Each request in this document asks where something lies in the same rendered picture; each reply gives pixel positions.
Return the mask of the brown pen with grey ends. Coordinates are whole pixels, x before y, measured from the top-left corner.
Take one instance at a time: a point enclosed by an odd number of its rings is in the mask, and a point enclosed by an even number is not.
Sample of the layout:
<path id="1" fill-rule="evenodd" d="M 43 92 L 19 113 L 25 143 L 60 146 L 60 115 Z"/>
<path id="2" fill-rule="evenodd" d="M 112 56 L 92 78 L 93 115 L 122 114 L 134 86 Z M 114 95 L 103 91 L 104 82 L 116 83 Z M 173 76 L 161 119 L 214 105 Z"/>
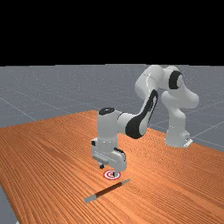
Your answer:
<path id="1" fill-rule="evenodd" d="M 95 193 L 95 194 L 93 194 L 93 195 L 90 195 L 90 196 L 84 198 L 84 202 L 85 202 L 85 203 L 88 203 L 88 202 L 90 202 L 90 201 L 97 200 L 98 198 L 100 198 L 100 197 L 103 196 L 104 194 L 109 193 L 109 192 L 111 192 L 111 191 L 114 191 L 116 188 L 121 187 L 121 186 L 124 186 L 124 185 L 127 184 L 128 182 L 130 182 L 130 178 L 127 179 L 127 180 L 121 181 L 121 182 L 119 182 L 119 183 L 116 183 L 116 184 L 114 184 L 114 185 L 112 185 L 112 186 L 110 186 L 110 187 L 107 187 L 107 188 L 105 188 L 105 189 L 103 189 L 103 190 L 101 190 L 101 191 L 99 191 L 99 192 L 97 192 L 97 193 Z"/>

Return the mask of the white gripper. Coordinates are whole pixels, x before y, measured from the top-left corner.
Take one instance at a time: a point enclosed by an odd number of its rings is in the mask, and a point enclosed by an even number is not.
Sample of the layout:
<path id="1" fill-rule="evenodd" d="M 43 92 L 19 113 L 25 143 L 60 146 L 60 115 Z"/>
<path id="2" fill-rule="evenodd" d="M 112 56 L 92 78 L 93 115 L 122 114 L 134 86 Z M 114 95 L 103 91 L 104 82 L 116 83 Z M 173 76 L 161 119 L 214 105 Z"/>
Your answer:
<path id="1" fill-rule="evenodd" d="M 91 140 L 91 157 L 99 163 L 100 169 L 108 165 L 116 172 L 123 172 L 127 168 L 126 154 L 117 148 L 117 141 L 99 141 L 98 138 Z"/>

